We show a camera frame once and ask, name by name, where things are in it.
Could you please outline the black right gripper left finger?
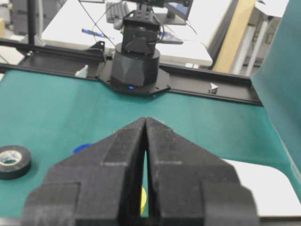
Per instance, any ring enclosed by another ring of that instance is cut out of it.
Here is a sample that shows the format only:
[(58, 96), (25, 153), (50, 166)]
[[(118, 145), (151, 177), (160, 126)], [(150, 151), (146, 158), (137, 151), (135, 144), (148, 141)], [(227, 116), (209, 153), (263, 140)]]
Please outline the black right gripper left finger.
[(51, 166), (27, 197), (23, 226), (118, 226), (140, 215), (145, 118)]

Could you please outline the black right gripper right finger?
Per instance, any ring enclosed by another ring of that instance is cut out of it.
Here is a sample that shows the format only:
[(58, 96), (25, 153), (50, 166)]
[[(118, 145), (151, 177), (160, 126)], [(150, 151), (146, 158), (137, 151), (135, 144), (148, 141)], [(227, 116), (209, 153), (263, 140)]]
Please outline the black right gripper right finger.
[(146, 119), (151, 214), (162, 226), (257, 226), (253, 195), (235, 168)]

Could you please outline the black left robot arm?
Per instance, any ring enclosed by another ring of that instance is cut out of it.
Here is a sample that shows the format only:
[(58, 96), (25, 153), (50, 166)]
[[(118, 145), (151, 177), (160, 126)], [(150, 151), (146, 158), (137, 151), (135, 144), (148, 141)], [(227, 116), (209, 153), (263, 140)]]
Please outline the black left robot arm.
[(111, 89), (131, 95), (152, 95), (170, 89), (170, 75), (160, 69), (162, 24), (152, 11), (163, 0), (138, 0), (137, 8), (123, 17), (122, 42), (112, 60), (99, 64), (97, 78)]

